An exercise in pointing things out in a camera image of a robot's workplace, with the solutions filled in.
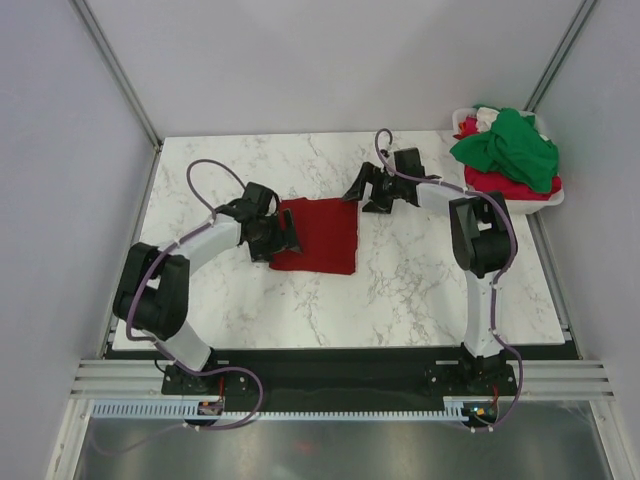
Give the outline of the dark red t shirt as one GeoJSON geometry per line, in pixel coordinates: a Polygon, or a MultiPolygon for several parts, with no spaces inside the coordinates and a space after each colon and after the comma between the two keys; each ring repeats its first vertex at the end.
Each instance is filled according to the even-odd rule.
{"type": "Polygon", "coordinates": [[[301,252],[275,254],[269,267],[276,271],[304,271],[352,275],[358,248],[358,204],[339,198],[283,200],[290,210],[301,252]]]}

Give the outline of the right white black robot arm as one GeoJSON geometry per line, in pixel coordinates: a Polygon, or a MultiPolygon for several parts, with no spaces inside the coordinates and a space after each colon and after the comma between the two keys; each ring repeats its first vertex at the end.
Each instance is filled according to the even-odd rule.
{"type": "Polygon", "coordinates": [[[448,215],[453,255],[463,270],[467,288],[467,321],[459,360],[431,373],[444,391],[470,395],[512,395],[518,391],[506,342],[499,340],[501,288],[517,253],[514,228],[499,192],[472,194],[437,175],[427,175],[416,148],[397,150],[393,165],[364,163],[344,202],[358,202],[371,188],[362,207],[367,213],[389,214],[396,200],[448,215]]]}

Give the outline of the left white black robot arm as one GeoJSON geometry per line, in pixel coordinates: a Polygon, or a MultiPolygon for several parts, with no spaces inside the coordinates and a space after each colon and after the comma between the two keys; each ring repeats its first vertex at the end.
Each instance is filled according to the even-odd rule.
{"type": "Polygon", "coordinates": [[[191,277],[218,255],[246,244],[251,261],[269,263],[282,252],[300,253],[294,215],[271,189],[248,183],[241,197],[214,207],[209,217],[165,247],[130,247],[115,292],[113,315],[134,342],[147,341],[185,372],[198,393],[216,388],[221,375],[241,367],[218,364],[215,350],[189,323],[191,277]]]}

